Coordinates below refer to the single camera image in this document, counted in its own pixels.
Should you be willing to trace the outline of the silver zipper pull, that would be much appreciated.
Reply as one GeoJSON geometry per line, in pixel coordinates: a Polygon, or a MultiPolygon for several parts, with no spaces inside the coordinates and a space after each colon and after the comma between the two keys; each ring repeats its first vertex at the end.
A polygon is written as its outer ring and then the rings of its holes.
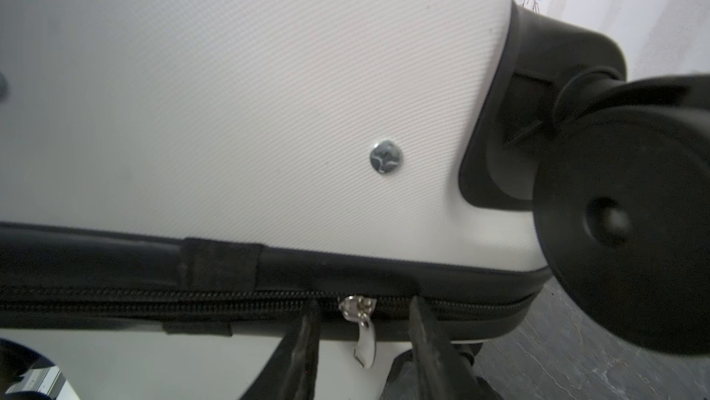
{"type": "Polygon", "coordinates": [[[376,359],[377,339],[372,319],[376,304],[375,298],[359,295],[346,296],[338,304],[342,317],[358,326],[359,336],[353,348],[353,357],[366,370],[373,367],[376,359]]]}

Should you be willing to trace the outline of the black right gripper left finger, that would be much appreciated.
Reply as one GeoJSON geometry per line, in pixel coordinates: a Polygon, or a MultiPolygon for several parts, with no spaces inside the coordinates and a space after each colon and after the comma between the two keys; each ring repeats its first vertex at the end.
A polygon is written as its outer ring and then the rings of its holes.
{"type": "Polygon", "coordinates": [[[309,302],[241,399],[314,399],[321,309],[309,302]]]}

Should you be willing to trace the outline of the white hard-shell suitcase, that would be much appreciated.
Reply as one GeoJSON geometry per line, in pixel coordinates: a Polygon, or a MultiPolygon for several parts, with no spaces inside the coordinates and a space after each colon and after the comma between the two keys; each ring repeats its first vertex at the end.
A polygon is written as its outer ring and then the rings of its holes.
{"type": "Polygon", "coordinates": [[[709,396],[709,0],[1,0],[1,396],[709,396]],[[377,350],[338,308],[377,300],[377,350]]]}

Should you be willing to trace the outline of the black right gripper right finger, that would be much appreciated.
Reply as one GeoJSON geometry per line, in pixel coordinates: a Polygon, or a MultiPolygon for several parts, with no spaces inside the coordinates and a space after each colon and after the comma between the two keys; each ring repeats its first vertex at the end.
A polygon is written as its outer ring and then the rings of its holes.
{"type": "Polygon", "coordinates": [[[421,399],[501,399],[451,344],[423,298],[409,308],[409,335],[421,399]]]}

